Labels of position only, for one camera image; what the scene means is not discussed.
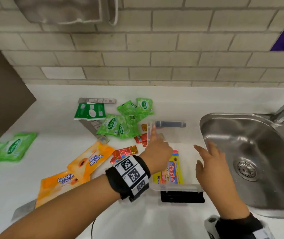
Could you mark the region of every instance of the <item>sink drain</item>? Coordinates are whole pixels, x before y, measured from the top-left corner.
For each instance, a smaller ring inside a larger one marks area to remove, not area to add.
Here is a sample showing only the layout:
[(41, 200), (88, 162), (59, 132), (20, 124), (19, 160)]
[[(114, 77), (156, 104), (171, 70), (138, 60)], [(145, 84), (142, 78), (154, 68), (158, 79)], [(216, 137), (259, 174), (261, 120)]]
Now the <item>sink drain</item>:
[(240, 161), (234, 164), (236, 172), (244, 179), (248, 181), (256, 181), (257, 180), (257, 172), (254, 166), (248, 162)]

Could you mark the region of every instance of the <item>hand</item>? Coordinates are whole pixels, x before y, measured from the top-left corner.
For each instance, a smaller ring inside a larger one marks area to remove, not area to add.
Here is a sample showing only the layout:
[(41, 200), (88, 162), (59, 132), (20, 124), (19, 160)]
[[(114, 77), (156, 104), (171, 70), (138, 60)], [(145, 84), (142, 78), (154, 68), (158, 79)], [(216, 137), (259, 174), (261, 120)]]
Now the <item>hand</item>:
[(148, 166), (151, 175), (165, 170), (172, 154), (173, 149), (167, 142), (164, 142), (163, 139), (158, 138), (156, 127), (154, 126), (151, 132), (150, 144), (147, 145), (145, 151), (140, 154), (140, 157)]
[(194, 145), (204, 161), (196, 164), (196, 178), (207, 193), (220, 216), (224, 219), (241, 219), (249, 216), (249, 210), (239, 198), (229, 171), (226, 156), (214, 143), (208, 141), (208, 151)]

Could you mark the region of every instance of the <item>yellow package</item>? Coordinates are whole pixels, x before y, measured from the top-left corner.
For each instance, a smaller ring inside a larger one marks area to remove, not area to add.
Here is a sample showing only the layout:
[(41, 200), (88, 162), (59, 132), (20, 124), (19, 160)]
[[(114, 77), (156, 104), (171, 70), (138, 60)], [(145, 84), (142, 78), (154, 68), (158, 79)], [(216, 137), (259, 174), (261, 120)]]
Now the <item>yellow package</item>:
[(42, 179), (36, 208), (79, 185), (79, 180), (69, 171)]
[(109, 145), (103, 145), (96, 141), (79, 157), (73, 160), (68, 166), (68, 170), (79, 179), (80, 184), (90, 180), (90, 175), (115, 151)]
[(180, 169), (179, 152), (173, 151), (172, 157), (168, 162), (168, 167), (162, 172), (158, 172), (153, 175), (153, 181), (156, 184), (183, 184), (183, 176)]

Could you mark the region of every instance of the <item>wristband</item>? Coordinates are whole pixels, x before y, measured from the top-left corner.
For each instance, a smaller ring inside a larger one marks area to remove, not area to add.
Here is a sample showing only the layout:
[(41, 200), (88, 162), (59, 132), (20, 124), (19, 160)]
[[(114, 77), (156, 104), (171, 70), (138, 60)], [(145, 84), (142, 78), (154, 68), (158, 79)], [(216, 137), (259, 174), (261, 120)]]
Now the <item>wristband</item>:
[(106, 176), (112, 189), (121, 195), (121, 199), (129, 196), (135, 201), (149, 188), (150, 171), (139, 157), (127, 157), (106, 170)]

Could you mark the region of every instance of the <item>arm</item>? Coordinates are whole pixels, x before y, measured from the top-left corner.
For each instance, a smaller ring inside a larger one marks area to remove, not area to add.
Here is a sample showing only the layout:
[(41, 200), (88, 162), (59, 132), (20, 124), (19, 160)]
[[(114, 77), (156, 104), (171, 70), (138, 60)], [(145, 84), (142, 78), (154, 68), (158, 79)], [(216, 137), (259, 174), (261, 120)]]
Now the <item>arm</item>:
[[(166, 168), (172, 152), (167, 142), (157, 139), (153, 129), (151, 143), (140, 157), (154, 174)], [(35, 209), (1, 233), (0, 239), (76, 238), (119, 199), (107, 176), (101, 175)]]
[(225, 154), (212, 142), (208, 142), (208, 151), (196, 145), (194, 148), (204, 161), (204, 165), (197, 161), (196, 177), (220, 214), (220, 218), (212, 216), (206, 220), (205, 227), (221, 239), (256, 239), (257, 231), (265, 236), (261, 238), (272, 238), (268, 228), (263, 229), (262, 223), (239, 198)]

